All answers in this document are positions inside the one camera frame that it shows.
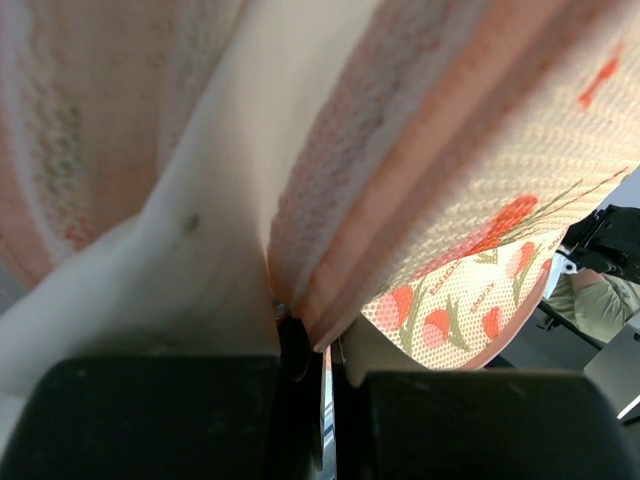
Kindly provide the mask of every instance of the textured fabric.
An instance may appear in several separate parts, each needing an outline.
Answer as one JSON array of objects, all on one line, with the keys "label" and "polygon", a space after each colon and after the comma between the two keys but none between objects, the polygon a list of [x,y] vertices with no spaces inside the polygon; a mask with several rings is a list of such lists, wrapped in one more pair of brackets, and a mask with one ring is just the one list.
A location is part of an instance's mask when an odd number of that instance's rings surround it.
[{"label": "textured fabric", "polygon": [[270,287],[316,348],[362,310],[480,366],[638,164],[633,0],[210,3],[2,4],[0,390],[275,352]]},{"label": "textured fabric", "polygon": [[[421,73],[387,68],[385,52],[392,47],[383,45],[398,40],[393,21],[412,25],[394,10],[400,4],[433,31],[431,48],[427,33],[397,34],[406,42],[403,51],[420,58],[410,64]],[[561,235],[638,164],[636,2],[474,3],[470,24],[456,16],[458,8],[470,10],[463,4],[385,4],[394,14],[381,8],[372,22],[380,27],[372,27],[364,43],[380,46],[363,45],[354,54],[347,70],[353,76],[341,78],[299,158],[273,225],[270,271],[276,293],[300,314],[318,348],[367,299],[418,274],[432,272],[435,282],[434,270],[457,259],[528,237]],[[435,13],[418,14],[420,8]],[[429,23],[434,17],[435,26]],[[459,22],[459,34],[461,25],[471,26],[462,46],[439,41],[448,37],[447,21]],[[388,76],[358,68],[365,58],[397,75],[383,97],[385,110],[371,113],[368,123],[348,111],[336,113],[344,111],[347,92],[373,92],[361,101],[371,98],[375,105],[376,93],[385,91]],[[326,144],[339,153],[325,154],[320,146]],[[366,156],[373,153],[377,163]],[[365,182],[372,162],[375,173]],[[325,173],[334,163],[338,173]],[[327,175],[332,183],[323,180]],[[339,192],[318,200],[315,192],[327,183]],[[341,197],[347,191],[350,197]],[[534,251],[540,248],[533,243]],[[463,296],[460,290],[456,299]],[[444,308],[446,298],[434,304]],[[461,319],[480,331],[479,319],[466,313]],[[509,321],[506,314],[502,322]],[[442,349],[449,343],[450,337]],[[471,351],[479,348],[474,343]],[[460,349],[442,358],[442,349],[411,353],[430,366],[469,360]]]},{"label": "textured fabric", "polygon": [[[79,102],[80,130],[74,135],[82,140],[79,144],[87,153],[65,154],[64,158],[72,157],[77,165],[69,186],[77,184],[82,188],[63,190],[61,199],[76,205],[77,212],[91,213],[87,225],[101,224],[106,228],[117,218],[126,218],[131,213],[137,216],[93,242],[93,234],[82,237],[86,242],[76,242],[81,237],[78,228],[67,235],[63,220],[68,219],[73,225],[82,223],[82,216],[76,216],[76,211],[65,219],[51,219],[51,225],[38,223],[38,215],[45,215],[50,209],[57,211],[54,207],[58,205],[58,197],[40,197],[36,188],[48,160],[46,155],[30,153],[34,145],[39,145],[38,139],[30,136],[34,128],[3,103],[4,118],[11,129],[7,136],[9,154],[2,162],[15,173],[12,178],[1,180],[16,192],[10,202],[13,217],[20,218],[18,213],[22,209],[21,214],[28,220],[21,225],[12,223],[8,217],[2,219],[14,235],[5,244],[20,254],[16,257],[33,260],[33,265],[37,265],[39,273],[32,271],[33,282],[56,268],[0,319],[0,391],[25,395],[51,365],[86,353],[278,352],[264,264],[269,224],[295,153],[304,144],[318,110],[366,29],[376,4],[275,0],[250,2],[242,7],[240,2],[225,0],[216,7],[197,2],[168,3],[164,7],[155,2],[136,3],[133,7],[128,2],[107,2],[101,7],[79,2],[77,10],[72,8],[73,2],[3,4],[6,10],[2,34],[11,38],[35,35],[32,18],[38,17],[44,23],[43,28],[53,31],[53,38],[43,40],[43,46],[55,54],[58,36],[66,40],[60,31],[72,31],[79,44],[75,48],[81,52],[63,50],[77,65],[72,72],[78,74],[78,80],[73,75],[66,76],[65,71],[65,76],[54,76],[51,85],[89,86],[85,85],[83,72],[92,67],[97,71],[92,71],[91,77],[104,75],[102,82],[115,84],[113,88],[122,89],[123,98],[130,100],[128,105],[122,105],[116,99],[118,116],[110,129],[109,124],[95,125],[90,121],[105,111],[109,113],[109,102],[98,102],[93,98],[96,92],[91,89],[71,96]],[[225,6],[232,11],[222,18],[229,18],[235,27],[223,22],[222,31],[204,33],[207,28],[217,28],[216,23],[203,26],[189,23],[208,22],[211,15],[218,21],[216,12]],[[59,10],[67,7],[70,12]],[[87,32],[81,22],[87,18],[83,10],[87,8],[95,13],[95,17],[88,18],[95,18],[96,22],[113,15],[137,32],[137,36],[128,40],[128,30],[123,33],[122,42],[132,50],[128,54],[135,60],[127,73],[112,71],[108,57],[92,55],[95,49],[101,52],[99,47],[106,48],[103,44],[109,43],[108,36],[120,30],[115,22],[115,26],[105,23],[101,29]],[[130,15],[131,9],[138,15]],[[153,12],[145,15],[146,10]],[[28,21],[17,22],[14,17],[20,15]],[[146,59],[149,49],[159,48],[153,38],[145,36],[153,27],[153,22],[151,25],[149,22],[155,16],[171,20],[166,29],[167,57],[162,68],[139,62],[140,58]],[[66,27],[54,28],[59,22]],[[98,35],[100,32],[109,35],[103,37]],[[198,41],[201,48],[191,52],[190,41],[186,46],[182,42],[194,32],[206,37]],[[227,38],[226,47],[220,46],[224,43],[220,38]],[[27,70],[31,71],[30,66],[13,61],[23,45],[17,40],[3,43],[5,55],[1,60],[11,61],[12,68],[0,71],[0,78],[14,81],[12,94],[23,88],[13,77],[21,75],[23,68],[29,67]],[[184,58],[185,49],[194,55],[193,65]],[[140,102],[132,100],[137,94],[127,90],[128,76],[145,73],[147,68],[155,72],[154,85],[166,85],[164,91],[156,92],[155,101],[150,101],[152,111],[141,109]],[[38,96],[40,90],[29,92],[49,105],[48,95]],[[7,102],[8,97],[8,94],[2,97],[3,101]],[[190,107],[194,98],[195,105]],[[183,125],[183,115],[190,109],[188,121]],[[34,110],[29,115],[40,112],[39,108]],[[147,124],[154,125],[152,134],[144,134],[131,122],[125,122],[126,131],[121,130],[118,121],[129,116],[144,116]],[[48,136],[58,133],[46,124],[36,126],[37,131]],[[170,132],[179,132],[177,142],[170,140]],[[136,138],[138,141],[126,143],[133,157],[119,158],[119,142]],[[137,168],[133,172],[127,170],[127,166],[139,165],[135,162],[143,157],[147,147],[151,163],[144,169],[150,165],[154,177],[149,184],[153,187],[151,193],[142,191],[145,183],[136,183],[130,177],[138,174]],[[98,157],[99,162],[92,156],[94,151],[104,155]],[[110,163],[121,170],[104,184],[104,189],[98,189],[102,177],[91,174],[111,168]],[[144,206],[136,205],[131,195],[144,197]],[[126,208],[111,208],[112,203]],[[113,215],[102,216],[103,208],[107,207]],[[38,240],[38,245],[26,245],[31,238]]]}]

